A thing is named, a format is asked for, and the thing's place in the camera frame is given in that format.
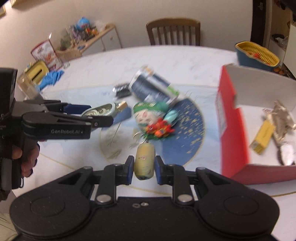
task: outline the blue glove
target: blue glove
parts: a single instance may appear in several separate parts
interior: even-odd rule
[[[48,85],[55,85],[56,82],[59,81],[59,79],[63,74],[64,74],[63,70],[51,71],[47,73],[47,75],[43,77],[42,81],[38,85],[39,89],[43,90]]]

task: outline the red box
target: red box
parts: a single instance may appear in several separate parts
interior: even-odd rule
[[[296,166],[280,164],[273,139],[262,155],[249,148],[263,123],[262,109],[273,109],[277,99],[296,116],[296,81],[259,69],[222,67],[216,107],[224,176],[246,185],[296,179]],[[286,140],[296,143],[295,131]]]

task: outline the human hand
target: human hand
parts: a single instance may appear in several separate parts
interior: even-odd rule
[[[12,146],[12,159],[19,159],[22,156],[22,149]],[[37,164],[37,157],[39,156],[39,147],[36,147],[28,153],[27,159],[22,163],[22,176],[29,177],[33,174],[33,167]]]

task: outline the green hat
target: green hat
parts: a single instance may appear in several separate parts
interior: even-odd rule
[[[168,112],[168,104],[165,102],[156,102],[156,103],[148,103],[148,102],[139,102],[135,104],[133,107],[133,112],[137,113],[141,110],[152,110],[159,112]]]

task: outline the plastic basket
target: plastic basket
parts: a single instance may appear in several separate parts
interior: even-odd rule
[[[244,41],[236,44],[235,48],[240,65],[272,71],[280,63],[278,56],[256,43]]]

